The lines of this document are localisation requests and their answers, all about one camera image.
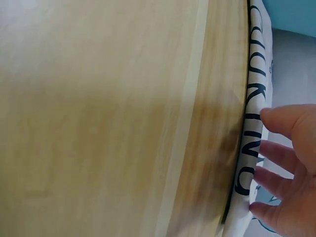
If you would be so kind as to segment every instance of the hand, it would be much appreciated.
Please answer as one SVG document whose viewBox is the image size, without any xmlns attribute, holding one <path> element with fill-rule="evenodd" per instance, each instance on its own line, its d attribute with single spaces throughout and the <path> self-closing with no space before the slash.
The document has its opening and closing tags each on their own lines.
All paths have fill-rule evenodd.
<svg viewBox="0 0 316 237">
<path fill-rule="evenodd" d="M 281 203 L 255 202 L 250 211 L 284 237 L 316 237 L 316 105 L 264 109 L 261 119 L 269 131 L 291 139 L 294 149 L 262 141 L 260 153 L 294 179 L 258 167 L 254 179 Z"/>
</svg>

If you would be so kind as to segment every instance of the teal wall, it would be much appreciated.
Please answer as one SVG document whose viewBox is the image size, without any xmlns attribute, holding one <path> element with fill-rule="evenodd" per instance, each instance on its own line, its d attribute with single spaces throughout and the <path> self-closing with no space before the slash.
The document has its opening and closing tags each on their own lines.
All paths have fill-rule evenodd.
<svg viewBox="0 0 316 237">
<path fill-rule="evenodd" d="M 316 37 L 316 0 L 263 0 L 272 27 Z"/>
</svg>

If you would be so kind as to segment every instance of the wooden drawer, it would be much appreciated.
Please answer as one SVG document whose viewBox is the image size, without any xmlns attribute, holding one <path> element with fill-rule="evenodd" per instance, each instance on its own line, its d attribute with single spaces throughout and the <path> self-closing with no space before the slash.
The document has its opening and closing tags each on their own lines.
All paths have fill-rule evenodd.
<svg viewBox="0 0 316 237">
<path fill-rule="evenodd" d="M 0 8 L 0 235 L 214 236 L 242 126 L 246 1 Z"/>
</svg>

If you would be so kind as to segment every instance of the white fabric bag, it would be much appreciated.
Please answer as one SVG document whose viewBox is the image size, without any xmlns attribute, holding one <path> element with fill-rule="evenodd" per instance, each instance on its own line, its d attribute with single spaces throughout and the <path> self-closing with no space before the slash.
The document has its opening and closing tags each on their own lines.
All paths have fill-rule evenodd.
<svg viewBox="0 0 316 237">
<path fill-rule="evenodd" d="M 223 237 L 242 237 L 252 219 L 249 204 L 257 195 L 252 181 L 255 167 L 262 166 L 259 156 L 261 139 L 268 131 L 260 120 L 260 111 L 272 104 L 272 28 L 262 0 L 249 1 L 249 65 L 244 126 L 235 182 Z"/>
</svg>

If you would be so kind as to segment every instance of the fingernail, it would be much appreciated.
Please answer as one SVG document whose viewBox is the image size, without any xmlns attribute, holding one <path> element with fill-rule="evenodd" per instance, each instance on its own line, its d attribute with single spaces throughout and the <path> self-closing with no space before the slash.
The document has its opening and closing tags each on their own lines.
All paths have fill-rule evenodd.
<svg viewBox="0 0 316 237">
<path fill-rule="evenodd" d="M 261 110 L 261 113 L 263 113 L 263 112 L 268 113 L 268 112 L 270 112 L 271 110 L 272 110 L 271 108 L 263 108 L 263 109 Z"/>
</svg>

